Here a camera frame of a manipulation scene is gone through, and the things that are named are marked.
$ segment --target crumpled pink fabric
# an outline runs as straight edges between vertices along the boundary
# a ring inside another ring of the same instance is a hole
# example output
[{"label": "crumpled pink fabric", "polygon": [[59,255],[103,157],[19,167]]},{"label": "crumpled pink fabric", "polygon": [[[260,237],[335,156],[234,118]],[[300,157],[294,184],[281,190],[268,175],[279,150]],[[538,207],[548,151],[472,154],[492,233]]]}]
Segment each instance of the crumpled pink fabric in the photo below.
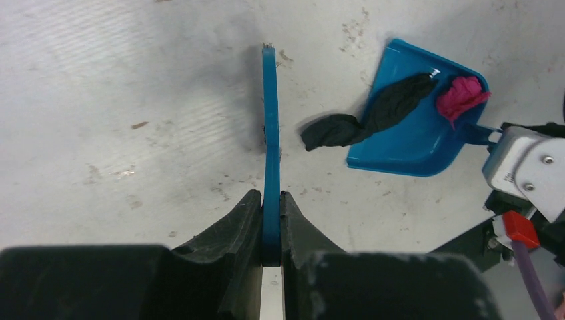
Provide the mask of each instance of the crumpled pink fabric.
[{"label": "crumpled pink fabric", "polygon": [[490,92],[482,92],[476,77],[457,77],[451,89],[436,100],[439,113],[449,120],[455,130],[455,120],[465,111],[485,102]]}]

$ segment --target floor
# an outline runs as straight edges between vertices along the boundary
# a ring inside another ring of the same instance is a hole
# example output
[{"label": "floor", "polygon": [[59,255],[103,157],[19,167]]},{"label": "floor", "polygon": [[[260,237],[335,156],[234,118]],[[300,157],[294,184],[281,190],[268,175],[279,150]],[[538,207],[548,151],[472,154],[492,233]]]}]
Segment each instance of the floor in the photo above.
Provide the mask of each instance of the floor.
[{"label": "floor", "polygon": [[[350,251],[425,252],[489,216],[481,147],[430,178],[348,169],[297,129],[363,103],[393,37],[483,74],[480,123],[562,123],[561,0],[0,0],[0,245],[174,247],[263,188],[262,42],[282,189]],[[262,319],[282,319],[266,269]]]}]

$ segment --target purple cable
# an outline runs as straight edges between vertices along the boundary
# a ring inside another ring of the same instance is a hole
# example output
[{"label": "purple cable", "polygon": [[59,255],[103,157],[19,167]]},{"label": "purple cable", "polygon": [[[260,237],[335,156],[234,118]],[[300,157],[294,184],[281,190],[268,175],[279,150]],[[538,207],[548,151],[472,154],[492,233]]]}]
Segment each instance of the purple cable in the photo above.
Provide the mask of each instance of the purple cable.
[{"label": "purple cable", "polygon": [[526,289],[530,294],[530,299],[540,316],[540,320],[556,320],[554,310],[547,300],[547,296],[536,274],[532,260],[530,260],[528,248],[526,248],[526,245],[521,241],[513,241],[512,250],[514,250],[514,258],[522,274]]}]

